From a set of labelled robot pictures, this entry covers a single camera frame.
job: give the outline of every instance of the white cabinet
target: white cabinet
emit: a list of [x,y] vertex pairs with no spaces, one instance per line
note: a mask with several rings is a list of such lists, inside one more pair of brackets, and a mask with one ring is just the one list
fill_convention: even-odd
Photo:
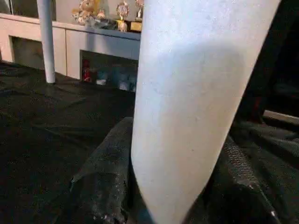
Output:
[[81,51],[138,60],[140,41],[74,30],[66,31],[67,76],[81,78]]
[[[14,62],[12,37],[41,41],[40,25],[0,18],[0,53],[4,61]],[[66,75],[65,29],[53,27],[55,71]]]

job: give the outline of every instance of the gold trophy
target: gold trophy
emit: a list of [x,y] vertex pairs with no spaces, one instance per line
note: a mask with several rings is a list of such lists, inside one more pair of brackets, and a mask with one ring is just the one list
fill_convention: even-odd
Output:
[[136,6],[139,7],[135,22],[131,22],[131,30],[141,32],[142,30],[142,17],[144,9],[144,0],[135,0]]
[[126,18],[129,14],[129,6],[127,2],[124,0],[120,4],[117,5],[116,8],[117,14],[120,16],[121,20],[117,21],[118,22],[118,30],[121,32],[127,32],[128,30],[128,25],[124,21],[124,18]]

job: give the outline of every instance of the white pillar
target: white pillar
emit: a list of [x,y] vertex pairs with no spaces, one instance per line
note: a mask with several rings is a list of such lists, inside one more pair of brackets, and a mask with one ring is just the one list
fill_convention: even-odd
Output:
[[55,83],[53,30],[51,19],[51,6],[49,0],[37,0],[38,16],[41,26],[43,60],[47,83]]
[[279,0],[146,1],[132,142],[158,224],[179,224],[216,164]]

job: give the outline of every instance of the red object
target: red object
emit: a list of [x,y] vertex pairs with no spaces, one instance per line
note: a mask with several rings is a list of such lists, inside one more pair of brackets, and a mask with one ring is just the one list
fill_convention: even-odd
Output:
[[83,59],[83,66],[82,66],[82,80],[84,82],[92,82],[92,76],[90,73],[90,63],[89,60]]

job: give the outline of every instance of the teddy bear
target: teddy bear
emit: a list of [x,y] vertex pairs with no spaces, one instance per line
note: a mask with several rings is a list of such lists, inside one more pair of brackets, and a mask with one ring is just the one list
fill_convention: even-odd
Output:
[[93,16],[97,15],[97,5],[99,0],[82,0],[79,8],[72,10],[72,16],[75,21],[81,25],[89,24],[93,21]]

